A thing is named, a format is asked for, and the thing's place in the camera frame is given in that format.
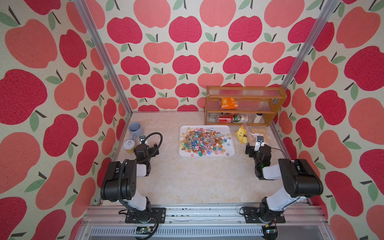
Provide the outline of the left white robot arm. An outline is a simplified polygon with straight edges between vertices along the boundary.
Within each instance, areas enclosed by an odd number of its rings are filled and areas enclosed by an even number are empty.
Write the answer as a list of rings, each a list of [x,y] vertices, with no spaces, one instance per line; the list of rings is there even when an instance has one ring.
[[[119,202],[128,210],[127,214],[140,223],[153,220],[158,224],[159,218],[153,214],[149,199],[137,192],[137,178],[149,175],[150,160],[159,153],[159,146],[154,144],[150,148],[140,144],[134,152],[135,160],[109,163],[101,187],[101,198],[104,201]]]

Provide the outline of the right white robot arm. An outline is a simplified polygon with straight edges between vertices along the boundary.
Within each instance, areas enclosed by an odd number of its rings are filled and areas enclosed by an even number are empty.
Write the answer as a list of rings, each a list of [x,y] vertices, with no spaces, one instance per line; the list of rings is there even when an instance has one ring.
[[[259,207],[242,207],[239,213],[247,224],[285,223],[284,211],[300,200],[320,196],[324,187],[319,176],[305,159],[278,159],[271,165],[272,148],[268,145],[246,144],[245,153],[255,161],[255,175],[259,180],[282,180],[283,187],[264,197]]]

